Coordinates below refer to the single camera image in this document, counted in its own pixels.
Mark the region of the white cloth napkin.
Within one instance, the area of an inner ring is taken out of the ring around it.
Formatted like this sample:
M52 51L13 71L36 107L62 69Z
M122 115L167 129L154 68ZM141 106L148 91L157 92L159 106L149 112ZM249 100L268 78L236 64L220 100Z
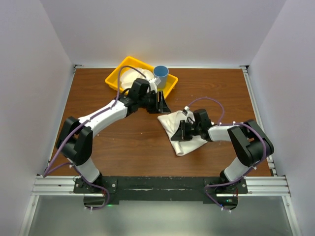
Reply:
M194 121L191 111L188 111L186 114L183 111L176 111L167 115L158 116L157 118L164 128L177 156L189 154L207 143L207 141L200 136L193 136L192 139L188 141L182 139L181 121L187 121L187 118L191 118Z

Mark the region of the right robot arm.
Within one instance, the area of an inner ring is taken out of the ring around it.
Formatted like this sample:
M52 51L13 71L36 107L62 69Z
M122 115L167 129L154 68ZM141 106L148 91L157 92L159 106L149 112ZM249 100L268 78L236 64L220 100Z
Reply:
M205 189L220 188L224 193L231 193L250 171L274 153L274 146L261 127L253 119L231 124L212 123L205 109L193 112L185 108L181 112L171 141L188 142L194 137L208 142L231 142L236 153L232 163L220 173L220 178Z

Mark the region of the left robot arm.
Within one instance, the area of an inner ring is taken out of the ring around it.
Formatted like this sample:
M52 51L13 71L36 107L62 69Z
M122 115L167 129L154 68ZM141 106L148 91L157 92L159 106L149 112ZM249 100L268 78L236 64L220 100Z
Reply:
M149 114L169 113L162 90L151 88L145 79L137 78L131 88L118 93L103 108L81 118L68 117L63 123L56 147L85 182L91 193L103 185L103 176L92 161L94 137L111 124L145 109Z

